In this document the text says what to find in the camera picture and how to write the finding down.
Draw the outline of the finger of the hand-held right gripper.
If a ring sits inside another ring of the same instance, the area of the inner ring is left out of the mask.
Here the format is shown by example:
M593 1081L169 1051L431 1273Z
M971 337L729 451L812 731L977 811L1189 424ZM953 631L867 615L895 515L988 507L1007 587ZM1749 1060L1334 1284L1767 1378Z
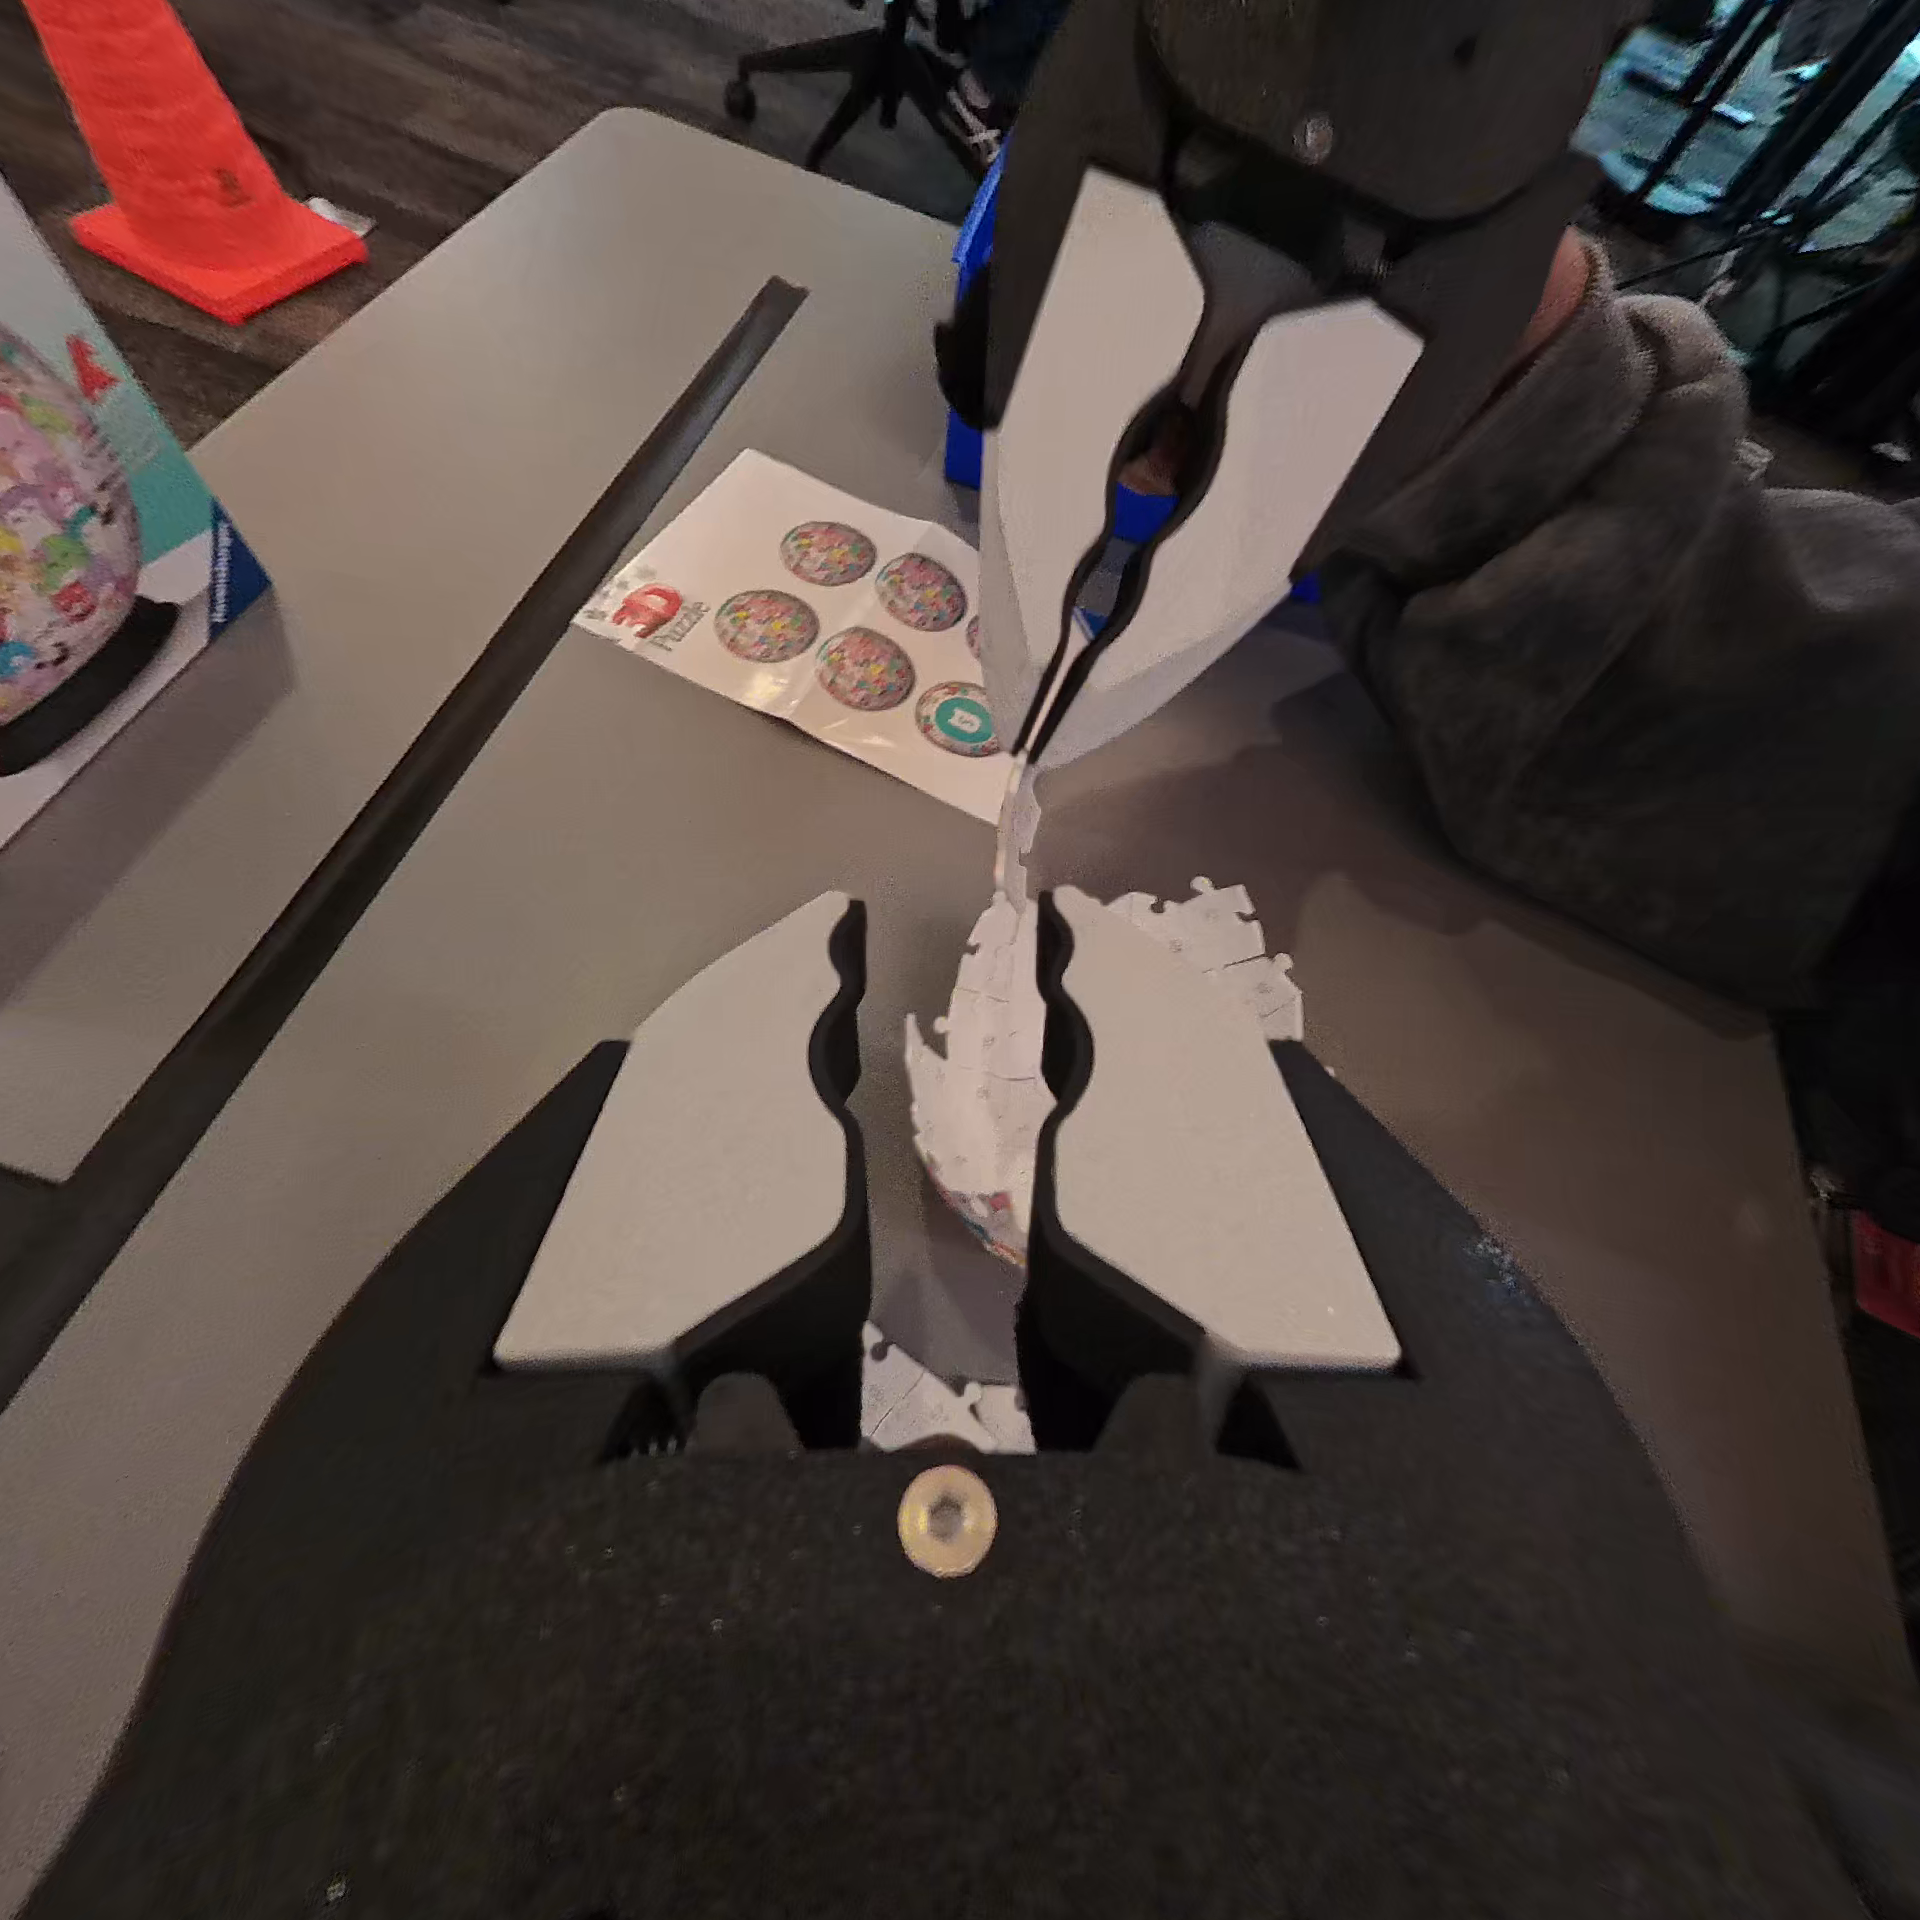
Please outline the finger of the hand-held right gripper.
M1071 609L1113 533L1121 445L1182 373L1204 304L1162 194L1089 170L1015 384L983 440L978 660L1013 756L1041 756Z
M1228 389L1197 496L1138 554L1135 592L1079 657L1033 763L1067 765L1135 730L1286 592L1295 563L1402 395L1423 341L1350 300L1266 321Z

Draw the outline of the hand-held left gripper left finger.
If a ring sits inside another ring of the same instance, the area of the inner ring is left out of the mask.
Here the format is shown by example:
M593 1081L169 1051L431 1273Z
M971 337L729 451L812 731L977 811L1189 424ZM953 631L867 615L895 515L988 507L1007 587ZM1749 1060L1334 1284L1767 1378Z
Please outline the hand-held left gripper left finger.
M495 1335L501 1369L691 1369L857 1249L865 985L867 907L821 895L639 1023Z

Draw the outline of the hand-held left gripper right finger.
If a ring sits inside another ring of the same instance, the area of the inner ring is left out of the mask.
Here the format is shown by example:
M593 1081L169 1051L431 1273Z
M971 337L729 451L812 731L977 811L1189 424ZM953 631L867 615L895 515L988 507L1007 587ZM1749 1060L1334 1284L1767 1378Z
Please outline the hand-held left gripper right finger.
M1074 887L1041 901L1025 1325L1084 1381L1391 1375L1402 1341L1259 1015Z

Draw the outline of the half-built colourful puzzle ball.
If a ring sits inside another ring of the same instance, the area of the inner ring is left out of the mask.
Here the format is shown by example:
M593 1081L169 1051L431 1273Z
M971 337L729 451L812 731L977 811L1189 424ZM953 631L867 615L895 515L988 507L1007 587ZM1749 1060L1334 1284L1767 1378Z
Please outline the half-built colourful puzzle ball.
M1043 1076L1041 913L1027 860L1041 829L1037 775L1019 759L996 829L994 892L973 924L934 1041L903 1024L914 1147L959 1224L1013 1269L1027 1264L1041 1128L1054 1096ZM1292 959L1268 951L1243 884L1194 879L1187 899L1127 895L1108 913L1204 977L1268 1041L1305 1035Z

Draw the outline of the person's right forearm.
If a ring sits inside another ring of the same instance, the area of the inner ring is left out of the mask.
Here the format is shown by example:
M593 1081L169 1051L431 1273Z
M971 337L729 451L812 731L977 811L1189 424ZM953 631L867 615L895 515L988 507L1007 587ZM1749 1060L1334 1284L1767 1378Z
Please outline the person's right forearm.
M1691 303L1585 307L1322 568L1453 853L1725 999L1916 895L1916 500L1773 488Z

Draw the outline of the scattered pile of puzzle pieces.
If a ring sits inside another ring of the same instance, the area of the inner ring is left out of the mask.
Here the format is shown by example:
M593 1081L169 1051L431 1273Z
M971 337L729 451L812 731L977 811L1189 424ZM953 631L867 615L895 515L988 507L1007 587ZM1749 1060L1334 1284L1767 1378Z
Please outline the scattered pile of puzzle pieces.
M1019 1388L949 1383L874 1321L859 1331L859 1441L877 1451L955 1443L978 1455L1030 1456Z

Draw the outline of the printed cardboard puzzle box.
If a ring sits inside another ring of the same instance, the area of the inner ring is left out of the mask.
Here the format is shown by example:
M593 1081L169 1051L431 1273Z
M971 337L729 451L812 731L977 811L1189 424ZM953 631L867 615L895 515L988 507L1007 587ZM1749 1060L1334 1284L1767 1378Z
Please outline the printed cardboard puzzle box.
M270 589L4 186L4 845Z

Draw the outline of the person's right hand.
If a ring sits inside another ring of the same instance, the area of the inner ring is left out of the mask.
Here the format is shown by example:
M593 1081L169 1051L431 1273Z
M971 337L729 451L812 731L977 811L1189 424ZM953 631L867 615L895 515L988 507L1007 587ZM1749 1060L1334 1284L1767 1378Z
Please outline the person's right hand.
M1585 307L1593 288L1593 252L1587 235L1567 226L1561 232L1551 252L1551 263L1542 282L1541 298L1525 323L1511 355L1502 371L1502 384L1508 387L1551 345L1551 341L1572 323L1580 307Z

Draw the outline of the blue plastic tray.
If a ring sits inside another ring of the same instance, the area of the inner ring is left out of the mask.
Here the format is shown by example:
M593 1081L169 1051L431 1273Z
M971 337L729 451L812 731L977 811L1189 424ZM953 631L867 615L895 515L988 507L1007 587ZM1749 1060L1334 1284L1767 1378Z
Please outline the blue plastic tray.
M983 274L991 261L1001 162L1001 155L991 161L951 250L953 309L962 304L971 282ZM1153 431L1140 431L1135 434L1135 445L1129 448L1129 457L1145 457L1148 444L1159 437L1162 431L1165 431L1165 434L1174 442L1187 434L1194 425L1197 405L1199 400L1191 395L1173 400L1164 412L1165 416ZM949 407L943 424L943 480L959 490L978 492L986 457L983 445L986 442L980 431L962 418L957 410ZM1173 517L1178 507L1174 500L1178 496L1171 480L1116 480L1111 492L1113 554L1121 560L1127 560L1135 548L1145 546L1150 537L1157 537Z

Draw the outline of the white printed instruction leaflet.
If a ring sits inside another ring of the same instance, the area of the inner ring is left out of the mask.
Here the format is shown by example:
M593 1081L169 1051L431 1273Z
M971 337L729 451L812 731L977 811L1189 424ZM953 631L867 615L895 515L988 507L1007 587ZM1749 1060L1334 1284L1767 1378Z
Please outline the white printed instruction leaflet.
M994 826L1010 759L978 658L977 586L959 536L748 448L574 620Z

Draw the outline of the black office chair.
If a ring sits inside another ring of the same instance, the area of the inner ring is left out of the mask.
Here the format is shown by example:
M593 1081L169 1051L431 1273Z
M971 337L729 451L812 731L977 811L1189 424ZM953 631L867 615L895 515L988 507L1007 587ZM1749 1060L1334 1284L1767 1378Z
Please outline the black office chair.
M745 128L759 108L757 81L841 75L849 89L810 143L807 171L823 171L867 117L892 130L901 108L911 106L980 186L1001 155L1025 81L1065 11L1067 4L885 2L876 27L742 56L722 108Z

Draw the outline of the black tripod stand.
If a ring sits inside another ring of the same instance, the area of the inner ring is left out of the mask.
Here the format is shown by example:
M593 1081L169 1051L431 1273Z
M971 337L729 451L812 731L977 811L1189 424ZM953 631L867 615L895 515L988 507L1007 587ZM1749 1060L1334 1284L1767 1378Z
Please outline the black tripod stand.
M1889 468L1916 467L1916 4L1734 4L1651 161L1610 157L1614 225L1666 253L1628 287L1708 307L1761 410ZM1765 56L1758 140L1690 155Z

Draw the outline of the orange traffic cone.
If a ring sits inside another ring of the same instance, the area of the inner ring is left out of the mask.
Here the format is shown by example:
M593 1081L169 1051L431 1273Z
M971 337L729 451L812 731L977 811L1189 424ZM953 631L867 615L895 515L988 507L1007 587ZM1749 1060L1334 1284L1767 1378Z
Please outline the orange traffic cone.
M167 2L28 2L108 201L69 220L91 253L245 325L367 263L292 199Z

